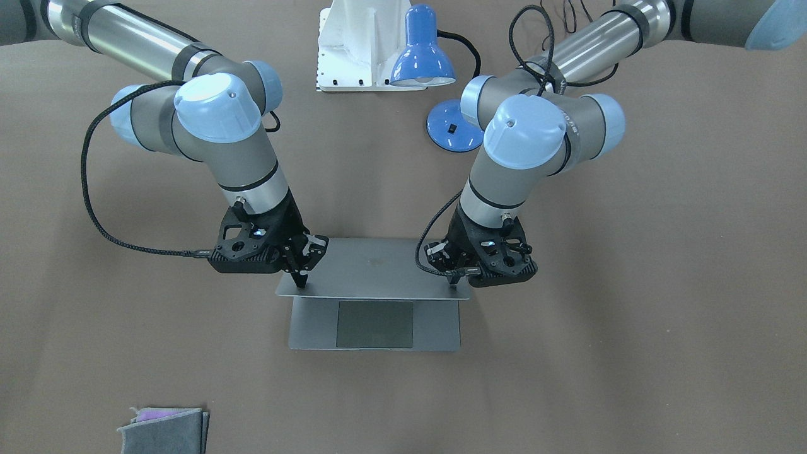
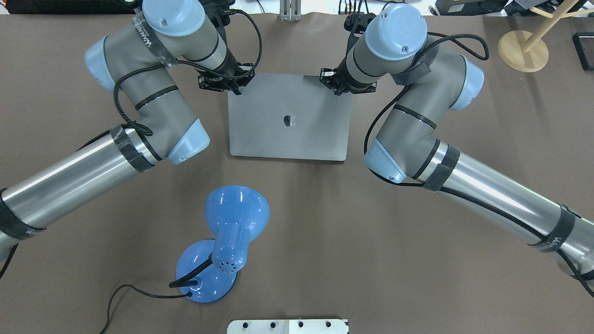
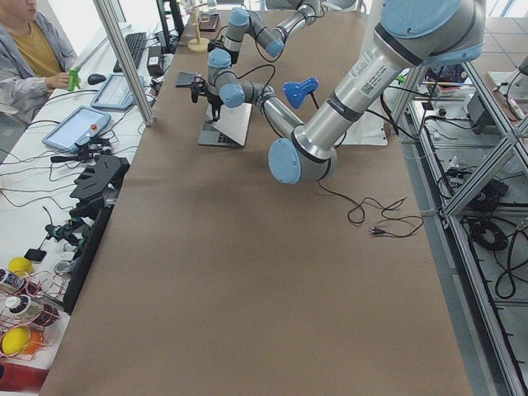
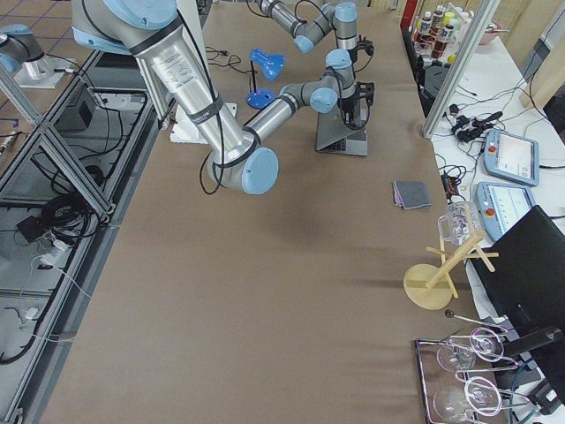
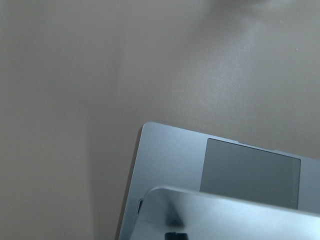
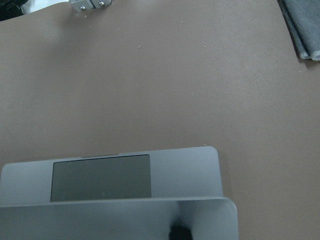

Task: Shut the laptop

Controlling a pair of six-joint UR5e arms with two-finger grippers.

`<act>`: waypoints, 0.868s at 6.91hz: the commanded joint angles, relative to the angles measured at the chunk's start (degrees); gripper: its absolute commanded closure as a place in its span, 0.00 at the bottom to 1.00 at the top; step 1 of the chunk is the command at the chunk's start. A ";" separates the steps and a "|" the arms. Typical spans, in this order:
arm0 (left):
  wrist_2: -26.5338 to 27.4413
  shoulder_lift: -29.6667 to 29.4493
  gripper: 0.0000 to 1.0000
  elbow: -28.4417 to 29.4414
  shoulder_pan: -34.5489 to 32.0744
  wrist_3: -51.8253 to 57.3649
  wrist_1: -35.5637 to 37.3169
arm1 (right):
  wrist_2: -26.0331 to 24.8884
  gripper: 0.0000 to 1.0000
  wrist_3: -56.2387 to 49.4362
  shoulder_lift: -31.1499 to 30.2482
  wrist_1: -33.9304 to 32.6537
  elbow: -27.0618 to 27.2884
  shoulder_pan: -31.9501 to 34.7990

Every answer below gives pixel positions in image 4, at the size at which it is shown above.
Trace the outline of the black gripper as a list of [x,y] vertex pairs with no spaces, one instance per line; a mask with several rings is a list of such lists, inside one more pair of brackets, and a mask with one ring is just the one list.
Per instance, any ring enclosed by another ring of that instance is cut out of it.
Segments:
[[362,46],[357,44],[352,49],[348,49],[350,60],[353,64],[355,64],[358,61],[358,51],[362,48],[363,48]]
[[369,107],[364,99],[357,98],[356,91],[350,97],[340,100],[339,109],[343,124],[350,129],[355,129],[355,124],[365,124],[368,120]]

